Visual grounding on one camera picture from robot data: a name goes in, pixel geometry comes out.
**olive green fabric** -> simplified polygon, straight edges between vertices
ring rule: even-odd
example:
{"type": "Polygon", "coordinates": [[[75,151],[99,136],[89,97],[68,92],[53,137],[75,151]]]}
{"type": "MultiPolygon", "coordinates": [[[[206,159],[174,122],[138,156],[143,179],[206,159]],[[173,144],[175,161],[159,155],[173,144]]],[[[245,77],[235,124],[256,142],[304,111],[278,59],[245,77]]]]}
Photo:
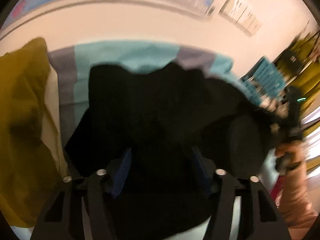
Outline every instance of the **olive green fabric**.
{"type": "MultiPolygon", "coordinates": [[[[310,36],[307,36],[302,40],[298,40],[290,47],[290,50],[294,51],[297,54],[298,59],[305,64],[309,61],[307,56],[313,49],[315,43],[315,39],[312,39],[304,44],[309,38],[310,36]]],[[[282,72],[283,76],[288,77],[288,80],[293,77],[281,59],[276,62],[276,66],[279,71],[282,72]]],[[[290,85],[301,88],[303,96],[307,98],[301,104],[301,113],[304,113],[313,103],[320,91],[320,63],[312,62],[295,80],[290,83],[290,85]]]]}
{"type": "Polygon", "coordinates": [[[41,141],[49,71],[41,38],[0,57],[0,210],[10,226],[33,227],[61,179],[41,141]]]}

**black cloth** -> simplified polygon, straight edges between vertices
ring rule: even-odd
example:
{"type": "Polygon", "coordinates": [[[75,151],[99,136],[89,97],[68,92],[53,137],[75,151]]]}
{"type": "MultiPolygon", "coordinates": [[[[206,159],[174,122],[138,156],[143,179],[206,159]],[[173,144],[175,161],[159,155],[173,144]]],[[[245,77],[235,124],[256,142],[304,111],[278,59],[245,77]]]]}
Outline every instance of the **black cloth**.
{"type": "Polygon", "coordinates": [[[212,203],[191,167],[192,146],[239,178],[259,172],[271,120],[232,85],[169,63],[147,75],[91,69],[89,109],[65,150],[83,176],[132,149],[122,193],[108,203],[122,239],[163,239],[204,222],[212,203]]]}

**human hand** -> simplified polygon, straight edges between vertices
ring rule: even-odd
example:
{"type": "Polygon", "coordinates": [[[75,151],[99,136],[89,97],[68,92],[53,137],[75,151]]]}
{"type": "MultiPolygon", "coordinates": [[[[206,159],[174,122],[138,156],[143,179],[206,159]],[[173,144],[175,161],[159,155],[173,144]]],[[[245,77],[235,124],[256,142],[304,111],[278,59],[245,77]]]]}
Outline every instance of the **human hand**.
{"type": "Polygon", "coordinates": [[[291,152],[293,153],[293,157],[291,158],[289,165],[293,163],[302,162],[304,160],[304,155],[301,144],[301,141],[293,141],[291,143],[280,144],[276,147],[275,155],[277,158],[280,158],[284,156],[286,152],[291,152]]]}

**metal screw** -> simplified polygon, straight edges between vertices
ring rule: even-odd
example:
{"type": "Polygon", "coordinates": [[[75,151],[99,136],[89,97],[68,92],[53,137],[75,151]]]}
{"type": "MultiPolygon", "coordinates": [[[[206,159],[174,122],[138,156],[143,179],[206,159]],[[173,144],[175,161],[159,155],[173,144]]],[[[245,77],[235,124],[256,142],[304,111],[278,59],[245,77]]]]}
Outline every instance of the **metal screw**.
{"type": "Polygon", "coordinates": [[[63,181],[64,183],[68,183],[68,182],[72,181],[72,177],[71,177],[71,176],[65,176],[65,177],[62,179],[62,181],[63,181]]]}
{"type": "Polygon", "coordinates": [[[101,169],[101,170],[97,171],[97,175],[99,175],[99,176],[103,176],[103,175],[106,175],[106,174],[107,174],[107,171],[105,169],[101,169]]]}
{"type": "Polygon", "coordinates": [[[216,173],[219,175],[219,176],[224,176],[227,174],[227,172],[223,169],[217,169],[216,170],[216,173]]]}
{"type": "Polygon", "coordinates": [[[250,180],[251,180],[252,182],[254,182],[254,183],[259,182],[259,179],[258,179],[257,176],[251,176],[251,177],[250,177],[250,180]]]}

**gray fabric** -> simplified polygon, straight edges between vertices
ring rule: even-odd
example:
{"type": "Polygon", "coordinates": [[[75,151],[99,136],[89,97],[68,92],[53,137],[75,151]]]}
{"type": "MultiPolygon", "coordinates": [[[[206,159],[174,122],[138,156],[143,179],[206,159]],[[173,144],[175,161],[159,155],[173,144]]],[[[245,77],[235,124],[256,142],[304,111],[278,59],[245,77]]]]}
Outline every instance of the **gray fabric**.
{"type": "Polygon", "coordinates": [[[58,75],[60,129],[62,146],[65,147],[76,129],[74,85],[77,68],[74,47],[48,53],[49,61],[58,75]]]}
{"type": "Polygon", "coordinates": [[[200,49],[181,47],[175,62],[184,69],[201,68],[207,73],[216,55],[200,49]]]}

